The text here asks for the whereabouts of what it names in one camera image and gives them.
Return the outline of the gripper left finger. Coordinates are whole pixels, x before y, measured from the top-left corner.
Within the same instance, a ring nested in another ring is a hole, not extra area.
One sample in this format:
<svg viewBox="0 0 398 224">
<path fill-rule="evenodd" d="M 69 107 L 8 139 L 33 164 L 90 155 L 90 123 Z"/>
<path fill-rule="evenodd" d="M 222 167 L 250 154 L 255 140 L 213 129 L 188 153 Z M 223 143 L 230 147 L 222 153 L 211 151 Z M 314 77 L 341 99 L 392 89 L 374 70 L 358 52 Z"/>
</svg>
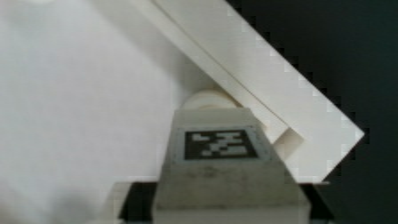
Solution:
<svg viewBox="0 0 398 224">
<path fill-rule="evenodd" d="M 120 182 L 110 193 L 111 224 L 152 224 L 154 182 Z"/>
</svg>

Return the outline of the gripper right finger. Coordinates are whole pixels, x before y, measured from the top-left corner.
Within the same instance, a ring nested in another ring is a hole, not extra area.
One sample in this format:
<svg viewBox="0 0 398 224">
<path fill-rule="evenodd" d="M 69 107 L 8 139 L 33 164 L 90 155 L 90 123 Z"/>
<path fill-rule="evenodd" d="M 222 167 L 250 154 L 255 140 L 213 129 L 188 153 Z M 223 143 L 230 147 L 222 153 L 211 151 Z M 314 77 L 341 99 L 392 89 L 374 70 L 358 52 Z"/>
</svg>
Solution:
<svg viewBox="0 0 398 224">
<path fill-rule="evenodd" d="M 309 224 L 335 224 L 335 217 L 330 206 L 319 194 L 319 185 L 312 183 L 302 183 L 300 188 L 310 202 Z"/>
</svg>

